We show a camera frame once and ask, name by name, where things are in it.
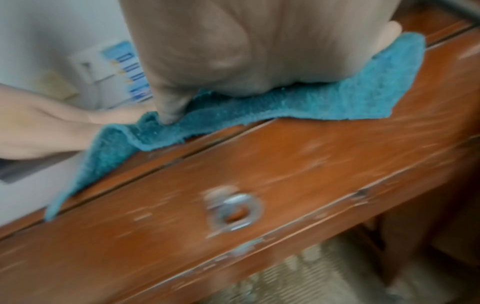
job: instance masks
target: teal towel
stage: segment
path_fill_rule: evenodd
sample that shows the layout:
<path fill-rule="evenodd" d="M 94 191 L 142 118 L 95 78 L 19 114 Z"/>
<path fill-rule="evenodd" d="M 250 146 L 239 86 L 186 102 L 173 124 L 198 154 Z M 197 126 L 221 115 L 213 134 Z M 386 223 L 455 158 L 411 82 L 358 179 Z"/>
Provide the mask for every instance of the teal towel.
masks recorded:
<path fill-rule="evenodd" d="M 357 75 L 336 83 L 297 84 L 261 96 L 232 98 L 217 93 L 198 95 L 178 123 L 164 126 L 155 112 L 134 125 L 105 126 L 86 153 L 73 184 L 46 210 L 52 220 L 63 202 L 120 166 L 138 150 L 151 151 L 184 139 L 234 125 L 276 117 L 343 120 L 390 116 L 422 65 L 425 40 L 401 35 Z"/>

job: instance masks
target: scratched wood surface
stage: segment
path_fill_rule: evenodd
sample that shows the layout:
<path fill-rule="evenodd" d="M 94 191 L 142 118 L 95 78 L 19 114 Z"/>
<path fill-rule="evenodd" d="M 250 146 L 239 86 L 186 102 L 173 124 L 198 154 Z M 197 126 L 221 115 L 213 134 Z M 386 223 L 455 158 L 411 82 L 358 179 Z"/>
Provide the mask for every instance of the scratched wood surface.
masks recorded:
<path fill-rule="evenodd" d="M 438 187 L 478 160 L 480 33 L 430 49 L 389 119 L 280 119 L 0 242 L 4 302 L 197 300 Z M 264 202 L 212 235 L 204 193 Z"/>
<path fill-rule="evenodd" d="M 470 23 L 459 19 L 456 16 L 447 14 L 442 10 L 428 6 L 416 6 L 408 11 L 401 11 L 395 16 L 406 31 L 415 31 L 426 36 L 428 44 L 435 44 L 445 37 L 464 31 L 470 27 Z M 237 136 L 242 132 L 258 124 L 248 126 L 236 126 L 215 132 L 208 136 L 198 137 L 189 140 L 186 144 L 176 145 L 166 149 L 152 152 L 139 152 L 128 160 L 118 170 L 97 182 L 93 186 L 80 192 L 69 199 L 62 207 L 62 210 L 69 210 L 78 205 L 89 202 L 95 197 L 112 191 L 129 181 L 161 170 L 171 164 L 178 163 L 186 157 L 208 149 L 212 145 L 221 143 L 229 138 Z M 38 224 L 43 219 L 44 209 L 33 212 L 12 223 L 0 227 L 0 238 L 4 238 L 16 231 Z"/>

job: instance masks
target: floor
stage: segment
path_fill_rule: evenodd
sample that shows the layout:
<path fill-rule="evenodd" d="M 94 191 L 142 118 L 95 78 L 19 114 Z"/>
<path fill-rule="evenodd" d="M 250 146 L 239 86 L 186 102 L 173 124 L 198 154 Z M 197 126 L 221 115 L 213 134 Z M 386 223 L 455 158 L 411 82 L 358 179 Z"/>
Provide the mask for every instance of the floor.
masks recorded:
<path fill-rule="evenodd" d="M 385 288 L 375 261 L 348 232 L 254 274 L 201 304 L 446 304 L 472 285 L 472 273 L 428 251 Z"/>

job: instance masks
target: wooden desk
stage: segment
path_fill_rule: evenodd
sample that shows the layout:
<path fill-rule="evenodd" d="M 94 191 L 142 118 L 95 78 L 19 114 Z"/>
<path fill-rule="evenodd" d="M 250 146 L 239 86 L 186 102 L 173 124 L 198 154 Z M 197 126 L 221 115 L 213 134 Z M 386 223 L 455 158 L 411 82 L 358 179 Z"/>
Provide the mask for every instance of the wooden desk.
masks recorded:
<path fill-rule="evenodd" d="M 391 118 L 278 119 L 141 153 L 55 221 L 3 228 L 0 298 L 192 302 L 467 172 L 480 158 L 480 32 L 412 14 L 399 19 L 433 47 Z M 204 193 L 222 185 L 259 197 L 261 220 L 212 236 Z"/>

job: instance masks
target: wall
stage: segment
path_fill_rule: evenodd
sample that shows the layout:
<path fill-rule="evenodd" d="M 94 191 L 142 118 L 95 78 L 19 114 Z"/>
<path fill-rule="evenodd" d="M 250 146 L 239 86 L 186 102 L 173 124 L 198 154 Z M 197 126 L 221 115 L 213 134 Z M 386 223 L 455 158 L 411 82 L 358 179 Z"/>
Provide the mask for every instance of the wall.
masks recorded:
<path fill-rule="evenodd" d="M 67 60 L 98 43 L 130 39 L 118 0 L 0 0 L 0 6 L 0 83 L 32 91 L 32 79 L 53 69 L 79 89 L 74 104 L 128 98 L 120 79 L 86 85 Z"/>

